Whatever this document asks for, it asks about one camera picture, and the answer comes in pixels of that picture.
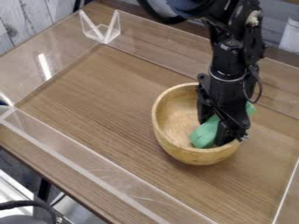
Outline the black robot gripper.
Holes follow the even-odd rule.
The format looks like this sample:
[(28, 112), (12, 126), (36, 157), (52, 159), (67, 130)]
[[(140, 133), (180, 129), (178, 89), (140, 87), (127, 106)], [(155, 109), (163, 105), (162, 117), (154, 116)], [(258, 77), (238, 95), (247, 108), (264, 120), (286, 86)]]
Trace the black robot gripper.
[(222, 146), (231, 141), (248, 139), (250, 119), (247, 105), (259, 101), (251, 99), (255, 87), (262, 88), (259, 69), (248, 68), (238, 78), (218, 77), (211, 71), (198, 75), (198, 117), (200, 124), (216, 114), (219, 116), (214, 144)]

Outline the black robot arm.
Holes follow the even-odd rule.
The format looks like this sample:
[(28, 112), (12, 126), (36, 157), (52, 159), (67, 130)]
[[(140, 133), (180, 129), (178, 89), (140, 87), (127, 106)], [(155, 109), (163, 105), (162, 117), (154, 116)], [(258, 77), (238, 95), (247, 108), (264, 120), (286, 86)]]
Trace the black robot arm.
[(200, 18), (210, 27), (210, 71), (198, 75), (198, 119), (194, 147), (207, 149), (248, 138), (250, 116), (263, 93), (259, 60), (264, 57), (262, 7), (258, 0), (167, 0), (175, 13), (162, 15), (148, 0), (136, 0), (166, 25)]

